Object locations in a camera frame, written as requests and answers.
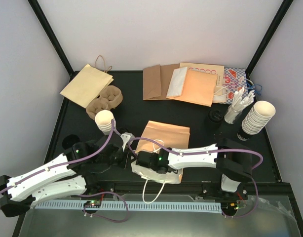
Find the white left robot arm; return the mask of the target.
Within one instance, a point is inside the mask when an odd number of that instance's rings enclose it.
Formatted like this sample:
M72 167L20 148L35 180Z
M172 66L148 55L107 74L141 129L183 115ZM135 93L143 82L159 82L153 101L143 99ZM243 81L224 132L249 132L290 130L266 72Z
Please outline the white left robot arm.
M48 200L79 196L103 199L98 175L126 164L131 133L105 135L99 141L77 141L50 162L17 177L0 176L0 211L6 217L22 215Z

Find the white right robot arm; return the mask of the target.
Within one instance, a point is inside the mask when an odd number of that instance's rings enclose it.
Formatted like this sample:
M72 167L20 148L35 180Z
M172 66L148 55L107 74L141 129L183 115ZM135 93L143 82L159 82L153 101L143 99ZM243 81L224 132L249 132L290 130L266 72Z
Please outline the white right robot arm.
M216 169L222 174L219 196L229 199L239 184L250 181L252 177L252 154L245 150L228 139L201 148L159 146L154 151L139 151L131 168L141 178L161 184L180 184L185 168Z

